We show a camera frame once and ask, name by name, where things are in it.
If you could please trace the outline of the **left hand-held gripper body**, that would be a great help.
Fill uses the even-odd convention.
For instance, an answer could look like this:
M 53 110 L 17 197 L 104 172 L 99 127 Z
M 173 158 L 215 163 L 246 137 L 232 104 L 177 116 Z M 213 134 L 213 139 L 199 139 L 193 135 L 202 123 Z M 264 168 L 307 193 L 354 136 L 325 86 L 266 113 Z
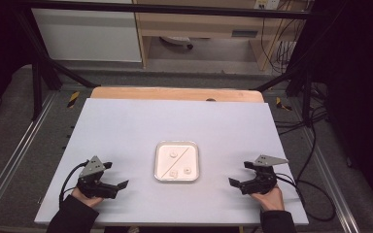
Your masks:
M 106 170 L 103 162 L 97 156 L 93 156 L 79 174 L 77 188 L 88 198 L 115 199 L 119 191 L 117 186 L 101 182 Z

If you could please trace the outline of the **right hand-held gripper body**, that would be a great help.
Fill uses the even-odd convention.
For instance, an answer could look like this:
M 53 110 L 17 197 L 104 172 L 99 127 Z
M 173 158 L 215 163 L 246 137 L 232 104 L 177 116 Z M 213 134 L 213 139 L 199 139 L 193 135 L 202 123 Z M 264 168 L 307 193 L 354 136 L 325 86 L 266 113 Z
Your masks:
M 255 178 L 249 181 L 240 183 L 239 189 L 242 194 L 268 193 L 276 184 L 277 176 L 274 171 L 275 165 L 288 163 L 287 159 L 273 157 L 261 154 L 255 161 L 250 161 L 254 164 Z

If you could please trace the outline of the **thin wooden stick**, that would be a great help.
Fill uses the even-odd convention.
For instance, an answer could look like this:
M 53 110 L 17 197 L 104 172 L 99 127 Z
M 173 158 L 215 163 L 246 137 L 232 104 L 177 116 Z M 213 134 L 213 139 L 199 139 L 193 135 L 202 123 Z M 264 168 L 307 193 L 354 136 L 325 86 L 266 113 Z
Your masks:
M 178 177 L 178 167 L 183 161 L 184 156 L 189 152 L 189 147 L 165 147 L 164 154 L 159 156 L 159 168 L 157 173 L 161 179 L 169 179 Z M 170 152 L 175 151 L 178 156 L 170 157 Z

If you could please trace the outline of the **white square tray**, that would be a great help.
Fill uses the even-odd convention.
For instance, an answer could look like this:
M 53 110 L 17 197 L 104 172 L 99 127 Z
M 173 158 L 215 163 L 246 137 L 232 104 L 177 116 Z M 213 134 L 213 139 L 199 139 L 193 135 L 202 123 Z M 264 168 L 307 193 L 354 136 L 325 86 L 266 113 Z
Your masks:
M 199 178 L 199 149 L 191 141 L 163 141 L 155 149 L 154 177 L 164 183 L 189 183 Z

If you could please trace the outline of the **person's right hand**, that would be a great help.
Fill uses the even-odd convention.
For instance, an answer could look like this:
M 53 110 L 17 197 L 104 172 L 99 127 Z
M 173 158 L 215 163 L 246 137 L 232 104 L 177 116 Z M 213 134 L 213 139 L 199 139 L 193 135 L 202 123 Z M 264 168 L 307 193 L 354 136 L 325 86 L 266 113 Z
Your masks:
M 283 211 L 285 209 L 283 193 L 277 185 L 275 185 L 268 193 L 253 193 L 251 194 L 251 197 L 259 202 L 261 209 L 265 212 Z

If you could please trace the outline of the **white board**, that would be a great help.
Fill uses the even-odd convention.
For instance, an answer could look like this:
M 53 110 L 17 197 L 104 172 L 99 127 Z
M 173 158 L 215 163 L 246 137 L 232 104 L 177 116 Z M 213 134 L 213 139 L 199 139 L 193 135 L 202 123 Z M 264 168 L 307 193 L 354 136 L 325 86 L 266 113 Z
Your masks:
M 155 148 L 163 141 L 198 146 L 199 177 L 162 183 L 154 176 Z M 254 172 L 247 161 L 285 155 L 265 103 L 89 98 L 35 217 L 47 224 L 72 169 L 98 156 L 111 162 L 103 182 L 127 182 L 114 200 L 98 206 L 100 225 L 256 225 L 259 205 L 230 186 Z

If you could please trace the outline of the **yellow black tape strip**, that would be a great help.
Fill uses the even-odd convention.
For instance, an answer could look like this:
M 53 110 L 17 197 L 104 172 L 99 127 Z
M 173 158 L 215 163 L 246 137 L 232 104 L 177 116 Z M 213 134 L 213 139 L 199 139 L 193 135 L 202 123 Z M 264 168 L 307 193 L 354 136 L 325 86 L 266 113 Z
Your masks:
M 68 102 L 68 104 L 67 104 L 67 108 L 68 108 L 68 109 L 74 107 L 74 105 L 75 105 L 75 103 L 76 103 L 76 101 L 77 101 L 79 95 L 80 95 L 80 92 L 79 92 L 79 91 L 75 91 L 75 92 L 71 95 L 71 97 L 70 97 L 70 99 L 69 99 L 69 102 Z
M 276 108 L 283 109 L 286 111 L 292 111 L 292 107 L 285 105 L 280 97 L 276 97 Z

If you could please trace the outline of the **black metal stand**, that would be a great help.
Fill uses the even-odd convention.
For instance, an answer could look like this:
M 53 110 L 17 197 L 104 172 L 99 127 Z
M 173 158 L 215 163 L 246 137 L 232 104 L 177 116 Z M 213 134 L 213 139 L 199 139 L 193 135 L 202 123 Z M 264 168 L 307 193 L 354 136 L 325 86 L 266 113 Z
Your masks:
M 256 91 L 263 92 L 278 83 L 289 80 L 286 94 L 295 96 L 302 93 L 301 119 L 308 127 L 312 125 L 310 104 L 313 70 L 318 65 L 323 49 L 322 40 L 329 27 L 328 19 L 308 19 L 298 38 L 286 71 L 272 81 L 255 88 Z
M 37 119 L 43 111 L 42 82 L 46 83 L 49 90 L 59 90 L 62 87 L 58 72 L 85 87 L 98 87 L 98 84 L 75 74 L 49 56 L 24 12 L 14 13 L 14 17 L 20 27 L 21 35 L 24 37 L 25 49 L 32 58 L 33 120 Z

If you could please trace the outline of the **wooden table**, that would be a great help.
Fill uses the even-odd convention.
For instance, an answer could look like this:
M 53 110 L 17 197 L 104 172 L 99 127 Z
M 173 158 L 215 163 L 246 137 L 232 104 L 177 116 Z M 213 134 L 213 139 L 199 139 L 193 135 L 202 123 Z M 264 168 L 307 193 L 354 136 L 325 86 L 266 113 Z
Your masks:
M 98 86 L 91 98 L 263 103 L 259 91 L 211 88 Z

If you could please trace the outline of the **white cabinet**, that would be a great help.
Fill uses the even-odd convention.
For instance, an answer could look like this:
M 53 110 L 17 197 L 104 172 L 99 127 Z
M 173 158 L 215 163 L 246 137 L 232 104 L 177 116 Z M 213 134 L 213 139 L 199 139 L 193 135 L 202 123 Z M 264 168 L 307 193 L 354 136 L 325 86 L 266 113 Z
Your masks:
M 142 60 L 133 13 L 33 9 L 52 59 Z

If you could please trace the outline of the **office chair base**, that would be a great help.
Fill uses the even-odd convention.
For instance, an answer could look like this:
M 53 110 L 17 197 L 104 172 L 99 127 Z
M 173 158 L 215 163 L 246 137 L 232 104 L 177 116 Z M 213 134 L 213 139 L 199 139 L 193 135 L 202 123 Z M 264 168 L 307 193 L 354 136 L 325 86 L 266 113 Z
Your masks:
M 161 37 L 161 40 L 173 45 L 186 47 L 189 50 L 193 49 L 193 44 L 188 37 Z

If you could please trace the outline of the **wooden desk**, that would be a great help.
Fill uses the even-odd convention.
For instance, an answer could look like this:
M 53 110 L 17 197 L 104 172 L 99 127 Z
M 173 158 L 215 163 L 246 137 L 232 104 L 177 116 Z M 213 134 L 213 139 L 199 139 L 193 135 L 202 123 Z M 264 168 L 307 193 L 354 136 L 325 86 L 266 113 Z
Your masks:
M 255 0 L 133 0 L 135 4 L 254 8 Z M 308 0 L 280 0 L 276 10 L 301 12 L 308 8 Z M 289 21 L 280 18 L 222 17 L 137 13 L 138 32 L 147 37 L 189 37 L 246 39 L 250 42 L 260 70 L 268 67 L 274 46 L 284 40 L 295 39 Z

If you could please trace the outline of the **aluminium floor rail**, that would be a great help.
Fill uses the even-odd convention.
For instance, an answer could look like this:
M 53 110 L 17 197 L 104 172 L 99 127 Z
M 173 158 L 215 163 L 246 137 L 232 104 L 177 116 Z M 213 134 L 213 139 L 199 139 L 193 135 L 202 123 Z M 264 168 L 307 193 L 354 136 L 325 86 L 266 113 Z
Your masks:
M 42 105 L 43 110 L 36 116 L 35 119 L 32 119 L 28 123 L 27 128 L 24 130 L 21 138 L 17 140 L 17 146 L 10 152 L 10 157 L 5 160 L 5 166 L 0 170 L 0 200 L 9 183 L 11 182 L 15 172 L 17 171 L 19 164 L 26 155 L 48 112 L 50 111 L 53 101 L 56 99 L 57 95 L 57 92 L 52 91 L 46 97 Z
M 305 138 L 308 140 L 309 146 L 312 149 L 312 158 L 315 161 L 325 189 L 333 201 L 337 217 L 344 229 L 344 232 L 360 233 L 359 227 L 356 223 L 356 219 L 348 206 L 341 188 L 338 185 L 338 182 L 335 180 L 333 173 L 331 172 L 327 162 L 324 159 L 313 127 L 304 128 L 303 133 L 305 135 Z

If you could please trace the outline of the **white wall socket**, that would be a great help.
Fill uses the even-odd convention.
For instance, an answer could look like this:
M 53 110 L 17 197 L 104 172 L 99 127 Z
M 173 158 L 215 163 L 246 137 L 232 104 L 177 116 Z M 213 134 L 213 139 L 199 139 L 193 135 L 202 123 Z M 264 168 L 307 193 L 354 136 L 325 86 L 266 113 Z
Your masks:
M 254 8 L 260 10 L 276 10 L 280 0 L 255 0 Z

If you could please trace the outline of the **black metal frame bar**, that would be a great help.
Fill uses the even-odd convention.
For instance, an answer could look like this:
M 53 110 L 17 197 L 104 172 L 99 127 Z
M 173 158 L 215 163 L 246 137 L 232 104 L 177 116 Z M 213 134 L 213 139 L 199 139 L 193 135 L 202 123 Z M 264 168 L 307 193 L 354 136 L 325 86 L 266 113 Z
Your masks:
M 224 16 L 224 17 L 260 17 L 260 18 L 289 18 L 289 19 L 320 19 L 325 13 L 291 12 L 277 10 L 246 10 L 238 8 L 123 4 L 101 2 L 77 2 L 55 0 L 15 0 L 15 4 L 34 9 L 150 13 L 172 15 Z

